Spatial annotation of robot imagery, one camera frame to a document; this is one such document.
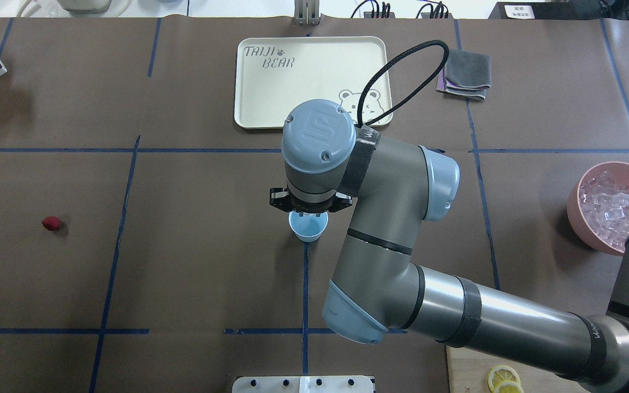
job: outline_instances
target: label sticker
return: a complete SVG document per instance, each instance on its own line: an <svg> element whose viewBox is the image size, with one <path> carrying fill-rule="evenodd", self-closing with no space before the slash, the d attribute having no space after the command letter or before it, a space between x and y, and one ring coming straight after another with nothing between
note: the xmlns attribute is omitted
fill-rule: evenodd
<svg viewBox="0 0 629 393"><path fill-rule="evenodd" d="M506 16L512 19L535 19L530 5L504 5Z"/></svg>

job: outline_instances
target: folded towel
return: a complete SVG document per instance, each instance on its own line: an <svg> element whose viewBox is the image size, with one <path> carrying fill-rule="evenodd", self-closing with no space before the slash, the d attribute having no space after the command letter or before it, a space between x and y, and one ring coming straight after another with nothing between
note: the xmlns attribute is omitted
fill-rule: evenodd
<svg viewBox="0 0 629 393"><path fill-rule="evenodd" d="M491 57L481 53L451 49L440 73L436 89L474 99L486 99L491 87Z"/></svg>

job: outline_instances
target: pink object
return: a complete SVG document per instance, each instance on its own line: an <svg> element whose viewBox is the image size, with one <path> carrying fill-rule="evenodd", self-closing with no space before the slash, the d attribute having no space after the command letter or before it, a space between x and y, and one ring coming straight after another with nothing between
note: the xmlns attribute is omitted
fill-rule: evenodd
<svg viewBox="0 0 629 393"><path fill-rule="evenodd" d="M45 217L42 224L48 231L57 231L57 229L60 229L60 227L62 226L62 221L60 221L60 219L55 216L50 216Z"/></svg>
<svg viewBox="0 0 629 393"><path fill-rule="evenodd" d="M619 184L629 187L629 164L627 164L627 162L609 161L593 166L589 171L585 172L584 176L579 179L577 185L572 189L571 194L569 194L569 200L567 201L567 217L569 218L572 229L577 233L577 236L579 236L584 243L591 246L591 248L596 251L605 252L606 254L622 256L622 252L596 236L596 232L586 223L584 214L581 211L579 188L582 182L589 181L605 171L609 171Z"/></svg>

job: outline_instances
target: red object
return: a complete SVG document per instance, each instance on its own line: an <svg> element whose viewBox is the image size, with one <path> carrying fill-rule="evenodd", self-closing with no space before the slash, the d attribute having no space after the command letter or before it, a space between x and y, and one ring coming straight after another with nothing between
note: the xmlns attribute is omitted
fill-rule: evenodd
<svg viewBox="0 0 629 393"><path fill-rule="evenodd" d="M43 226L48 231L57 231L62 226L62 221L55 216L50 216L43 220Z"/></svg>

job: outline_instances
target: blue cup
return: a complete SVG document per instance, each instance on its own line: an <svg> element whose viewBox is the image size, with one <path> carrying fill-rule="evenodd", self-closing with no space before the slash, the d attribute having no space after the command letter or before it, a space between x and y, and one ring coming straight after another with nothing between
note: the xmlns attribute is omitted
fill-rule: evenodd
<svg viewBox="0 0 629 393"><path fill-rule="evenodd" d="M319 214L309 214L307 212L290 212L288 216L290 228L295 232L295 236L305 243L316 241L327 228L329 216L327 212Z"/></svg>

